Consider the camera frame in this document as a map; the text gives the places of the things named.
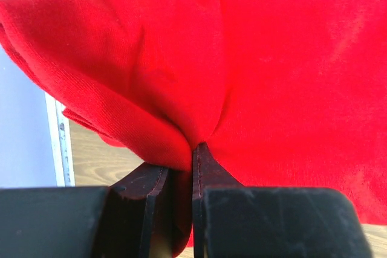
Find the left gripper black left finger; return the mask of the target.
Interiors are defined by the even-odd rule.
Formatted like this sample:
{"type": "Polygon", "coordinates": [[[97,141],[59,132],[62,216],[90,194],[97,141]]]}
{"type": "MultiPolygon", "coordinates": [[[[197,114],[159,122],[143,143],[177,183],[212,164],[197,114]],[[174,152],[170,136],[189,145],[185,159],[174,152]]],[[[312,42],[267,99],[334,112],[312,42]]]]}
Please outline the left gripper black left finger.
{"type": "Polygon", "coordinates": [[[169,169],[143,163],[109,188],[92,257],[169,257],[169,169]]]}

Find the red t shirt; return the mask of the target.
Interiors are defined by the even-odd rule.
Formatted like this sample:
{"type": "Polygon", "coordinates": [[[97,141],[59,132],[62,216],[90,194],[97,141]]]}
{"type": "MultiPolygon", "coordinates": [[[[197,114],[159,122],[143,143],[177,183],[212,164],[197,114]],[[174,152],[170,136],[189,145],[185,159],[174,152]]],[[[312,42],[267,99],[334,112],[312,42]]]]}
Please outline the red t shirt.
{"type": "Polygon", "coordinates": [[[1,45],[64,115],[176,171],[192,153],[247,186],[329,187],[386,224],[386,0],[1,0],[1,45]]]}

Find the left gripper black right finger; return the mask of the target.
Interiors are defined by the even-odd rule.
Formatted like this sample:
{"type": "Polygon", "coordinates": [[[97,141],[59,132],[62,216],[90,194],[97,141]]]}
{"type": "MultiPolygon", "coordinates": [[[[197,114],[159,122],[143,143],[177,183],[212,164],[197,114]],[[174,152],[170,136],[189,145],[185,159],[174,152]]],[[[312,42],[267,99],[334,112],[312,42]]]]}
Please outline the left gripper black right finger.
{"type": "Polygon", "coordinates": [[[193,152],[192,173],[193,251],[195,257],[204,257],[204,190],[239,187],[241,183],[215,160],[206,143],[199,144],[193,152]]]}

